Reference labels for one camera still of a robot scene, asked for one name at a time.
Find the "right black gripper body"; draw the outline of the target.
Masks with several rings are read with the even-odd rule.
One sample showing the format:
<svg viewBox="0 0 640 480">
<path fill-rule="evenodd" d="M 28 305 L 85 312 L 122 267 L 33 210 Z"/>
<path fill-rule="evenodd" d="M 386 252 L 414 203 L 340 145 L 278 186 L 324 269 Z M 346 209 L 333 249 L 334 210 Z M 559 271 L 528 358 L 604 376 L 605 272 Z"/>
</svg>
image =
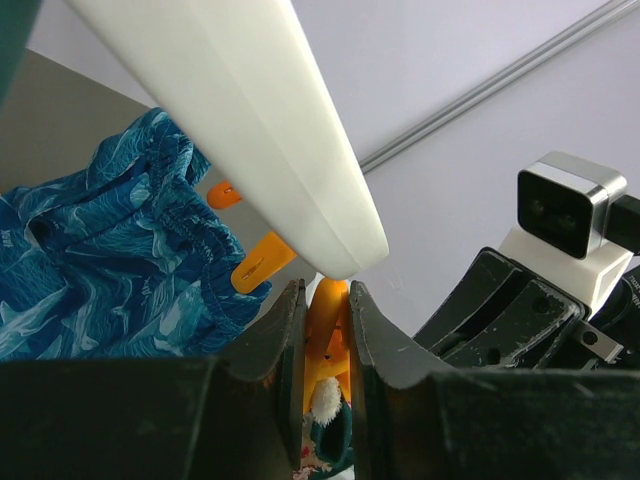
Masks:
<svg viewBox="0 0 640 480">
<path fill-rule="evenodd" d="M 457 368 L 622 369 L 582 343 L 590 307 L 497 250 L 481 249 L 413 336 Z"/>
</svg>

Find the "blue patterned cloth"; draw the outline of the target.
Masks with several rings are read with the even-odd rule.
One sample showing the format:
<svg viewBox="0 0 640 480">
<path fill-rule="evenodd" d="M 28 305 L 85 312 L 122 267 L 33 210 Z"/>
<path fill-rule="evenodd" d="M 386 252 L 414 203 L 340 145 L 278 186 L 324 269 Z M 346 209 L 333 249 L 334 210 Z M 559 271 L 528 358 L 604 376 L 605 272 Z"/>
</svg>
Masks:
<svg viewBox="0 0 640 480">
<path fill-rule="evenodd" d="M 209 161 L 158 108 L 88 166 L 1 198 L 1 358 L 184 357 L 241 334 L 270 293 L 197 194 Z"/>
</svg>

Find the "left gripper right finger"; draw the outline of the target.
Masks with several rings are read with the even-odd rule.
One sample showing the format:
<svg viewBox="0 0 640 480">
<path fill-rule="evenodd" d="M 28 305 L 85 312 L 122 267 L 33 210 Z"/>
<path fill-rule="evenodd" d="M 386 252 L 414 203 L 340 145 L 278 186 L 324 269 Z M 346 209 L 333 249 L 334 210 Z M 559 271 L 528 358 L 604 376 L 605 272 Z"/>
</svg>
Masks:
<svg viewBox="0 0 640 480">
<path fill-rule="evenodd" d="M 387 319 L 362 282 L 351 307 L 359 479 L 635 479 L 639 376 L 456 369 Z"/>
</svg>

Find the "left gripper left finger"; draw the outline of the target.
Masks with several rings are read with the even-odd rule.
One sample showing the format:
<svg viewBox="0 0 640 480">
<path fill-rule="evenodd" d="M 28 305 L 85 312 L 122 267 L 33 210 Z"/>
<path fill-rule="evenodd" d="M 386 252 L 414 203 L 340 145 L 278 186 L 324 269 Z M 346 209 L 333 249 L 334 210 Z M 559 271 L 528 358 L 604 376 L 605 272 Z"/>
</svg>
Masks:
<svg viewBox="0 0 640 480">
<path fill-rule="evenodd" d="M 289 479 L 301 461 L 305 284 L 214 356 L 1 367 L 5 479 Z"/>
</svg>

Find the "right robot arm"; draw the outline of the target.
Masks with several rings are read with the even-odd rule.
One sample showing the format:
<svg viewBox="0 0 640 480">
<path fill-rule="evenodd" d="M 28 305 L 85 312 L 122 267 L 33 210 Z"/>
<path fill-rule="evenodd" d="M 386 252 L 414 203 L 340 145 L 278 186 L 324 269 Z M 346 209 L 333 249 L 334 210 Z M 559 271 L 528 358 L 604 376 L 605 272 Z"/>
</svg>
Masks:
<svg viewBox="0 0 640 480">
<path fill-rule="evenodd" d="M 592 314 L 530 269 L 485 247 L 414 339 L 458 368 L 636 370 L 639 271 L 625 273 Z"/>
</svg>

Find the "white round clip hanger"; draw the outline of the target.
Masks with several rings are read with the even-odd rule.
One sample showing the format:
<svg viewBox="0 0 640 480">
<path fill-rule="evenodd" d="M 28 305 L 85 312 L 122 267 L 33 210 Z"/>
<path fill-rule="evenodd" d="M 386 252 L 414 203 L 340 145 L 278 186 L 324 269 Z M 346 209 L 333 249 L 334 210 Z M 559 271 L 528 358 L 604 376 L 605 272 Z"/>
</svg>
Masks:
<svg viewBox="0 0 640 480">
<path fill-rule="evenodd" d="M 255 290 L 294 257 L 320 275 L 303 407 L 349 395 L 349 279 L 389 252 L 351 143 L 288 1 L 75 1 L 72 8 L 269 234 L 232 276 Z"/>
</svg>

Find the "dark teal sock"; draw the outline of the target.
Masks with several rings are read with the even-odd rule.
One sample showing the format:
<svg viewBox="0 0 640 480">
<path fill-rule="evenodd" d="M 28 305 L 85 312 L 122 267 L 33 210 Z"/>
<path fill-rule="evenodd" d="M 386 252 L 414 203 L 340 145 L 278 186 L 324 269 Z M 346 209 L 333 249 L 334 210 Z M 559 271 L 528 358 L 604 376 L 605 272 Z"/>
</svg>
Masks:
<svg viewBox="0 0 640 480">
<path fill-rule="evenodd" d="M 303 416 L 300 468 L 293 479 L 331 479 L 354 464 L 352 410 L 335 377 L 319 381 Z"/>
</svg>

